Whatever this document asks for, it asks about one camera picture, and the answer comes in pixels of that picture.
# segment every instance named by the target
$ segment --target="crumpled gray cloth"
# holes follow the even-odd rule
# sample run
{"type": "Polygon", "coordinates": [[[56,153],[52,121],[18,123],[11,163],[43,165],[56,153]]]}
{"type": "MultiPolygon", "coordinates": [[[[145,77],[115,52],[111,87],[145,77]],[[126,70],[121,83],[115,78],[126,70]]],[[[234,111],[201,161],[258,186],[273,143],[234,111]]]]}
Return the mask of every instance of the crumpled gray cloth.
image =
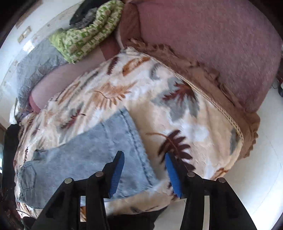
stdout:
{"type": "Polygon", "coordinates": [[[44,208],[65,178],[90,177],[113,161],[119,150],[125,154],[125,165],[113,198],[133,196],[158,183],[135,124],[123,108],[64,145],[35,151],[33,160],[25,162],[17,173],[21,189],[17,200],[44,208]]]}
{"type": "Polygon", "coordinates": [[[16,68],[20,106],[26,106],[32,89],[46,74],[65,63],[67,61],[48,38],[38,44],[16,68]]]}
{"type": "Polygon", "coordinates": [[[87,27],[90,23],[92,23],[95,20],[96,11],[97,11],[97,7],[90,9],[81,21],[70,26],[72,28],[77,28],[77,29],[83,29],[87,27]]]}

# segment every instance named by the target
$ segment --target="white floor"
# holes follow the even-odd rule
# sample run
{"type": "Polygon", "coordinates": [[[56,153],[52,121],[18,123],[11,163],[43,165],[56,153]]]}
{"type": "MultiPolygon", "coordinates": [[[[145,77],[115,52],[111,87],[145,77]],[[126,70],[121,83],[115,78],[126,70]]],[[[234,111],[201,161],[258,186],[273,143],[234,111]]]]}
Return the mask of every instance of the white floor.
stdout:
{"type": "MultiPolygon", "coordinates": [[[[258,115],[261,124],[254,150],[224,177],[257,229],[271,230],[283,212],[283,98],[277,90],[269,90],[258,115]]],[[[170,205],[156,220],[155,229],[179,230],[184,208],[184,201],[170,205]]]]}

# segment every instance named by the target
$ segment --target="metal screw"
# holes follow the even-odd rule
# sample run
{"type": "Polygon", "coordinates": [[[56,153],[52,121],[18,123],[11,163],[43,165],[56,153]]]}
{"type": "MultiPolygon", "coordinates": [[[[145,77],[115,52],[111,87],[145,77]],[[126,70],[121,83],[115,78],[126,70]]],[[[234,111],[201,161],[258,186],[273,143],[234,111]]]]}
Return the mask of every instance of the metal screw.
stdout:
{"type": "Polygon", "coordinates": [[[195,176],[195,173],[194,173],[194,172],[188,172],[188,173],[187,173],[187,176],[188,176],[188,177],[194,177],[194,176],[195,176]]]}
{"type": "Polygon", "coordinates": [[[102,171],[99,171],[99,172],[95,173],[95,176],[96,176],[96,177],[101,177],[101,176],[103,176],[103,172],[102,172],[102,171]]]}
{"type": "Polygon", "coordinates": [[[219,181],[220,183],[225,183],[225,182],[226,182],[225,178],[223,178],[223,177],[219,177],[219,178],[218,178],[218,181],[219,181]]]}
{"type": "Polygon", "coordinates": [[[67,178],[67,179],[64,180],[65,184],[69,184],[69,183],[71,183],[72,181],[73,181],[72,178],[67,178]]]}

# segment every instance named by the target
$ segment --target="folded green towel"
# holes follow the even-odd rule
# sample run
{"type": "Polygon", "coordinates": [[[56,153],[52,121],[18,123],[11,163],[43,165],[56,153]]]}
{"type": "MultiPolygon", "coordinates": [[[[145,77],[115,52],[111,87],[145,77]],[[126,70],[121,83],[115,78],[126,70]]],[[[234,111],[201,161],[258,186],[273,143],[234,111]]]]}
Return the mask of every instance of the folded green towel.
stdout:
{"type": "Polygon", "coordinates": [[[59,29],[49,37],[49,41],[66,61],[75,63],[111,34],[118,25],[123,7],[121,1],[108,1],[97,9],[92,24],[83,29],[59,29]]]}

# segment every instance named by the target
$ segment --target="black cord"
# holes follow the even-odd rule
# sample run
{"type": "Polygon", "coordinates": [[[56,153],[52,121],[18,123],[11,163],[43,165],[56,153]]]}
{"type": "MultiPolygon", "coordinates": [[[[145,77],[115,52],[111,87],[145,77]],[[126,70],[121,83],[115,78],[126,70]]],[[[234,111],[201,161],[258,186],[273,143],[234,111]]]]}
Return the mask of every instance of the black cord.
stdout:
{"type": "MultiPolygon", "coordinates": [[[[23,211],[20,211],[20,210],[18,210],[18,209],[16,209],[16,211],[18,211],[18,212],[23,212],[23,211]]],[[[23,212],[23,213],[25,213],[25,214],[27,214],[26,212],[23,212]]],[[[31,217],[29,214],[27,214],[29,217],[31,217]]]]}

